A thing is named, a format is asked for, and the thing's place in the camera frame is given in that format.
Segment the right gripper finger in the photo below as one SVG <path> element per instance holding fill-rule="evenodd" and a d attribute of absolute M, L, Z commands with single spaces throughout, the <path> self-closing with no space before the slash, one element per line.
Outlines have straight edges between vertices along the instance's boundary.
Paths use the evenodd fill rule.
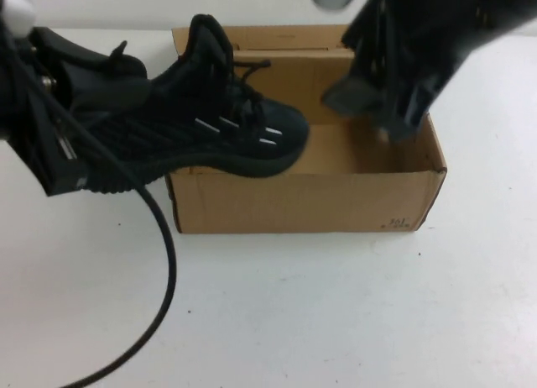
<path fill-rule="evenodd" d="M 415 135 L 434 99 L 433 91 L 425 87 L 400 87 L 381 109 L 379 127 L 391 140 Z"/>
<path fill-rule="evenodd" d="M 343 116 L 357 116 L 380 106 L 380 92 L 359 77 L 344 76 L 327 88 L 321 101 Z"/>

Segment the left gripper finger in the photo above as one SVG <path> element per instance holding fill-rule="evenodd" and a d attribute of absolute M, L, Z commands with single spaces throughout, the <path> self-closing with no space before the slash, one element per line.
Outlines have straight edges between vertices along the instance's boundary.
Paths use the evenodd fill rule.
<path fill-rule="evenodd" d="M 130 55 L 110 57 L 97 68 L 69 64 L 69 85 L 71 111 L 123 110 L 149 96 L 145 65 Z"/>

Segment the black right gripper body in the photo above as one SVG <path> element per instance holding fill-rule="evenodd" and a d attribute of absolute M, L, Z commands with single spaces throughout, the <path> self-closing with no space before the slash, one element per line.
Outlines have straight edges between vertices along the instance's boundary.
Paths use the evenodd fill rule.
<path fill-rule="evenodd" d="M 465 59 L 482 0 L 367 0 L 341 41 L 346 94 L 438 94 Z"/>

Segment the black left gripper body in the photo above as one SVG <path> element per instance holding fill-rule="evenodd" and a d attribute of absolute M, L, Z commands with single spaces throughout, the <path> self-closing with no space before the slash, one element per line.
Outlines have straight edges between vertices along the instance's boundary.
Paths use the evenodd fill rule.
<path fill-rule="evenodd" d="M 89 169 L 72 149 L 76 133 L 54 93 L 67 85 L 60 64 L 96 69 L 96 52 L 38 27 L 16 39 L 1 28 L 1 138 L 30 169 L 48 196 L 86 187 Z"/>

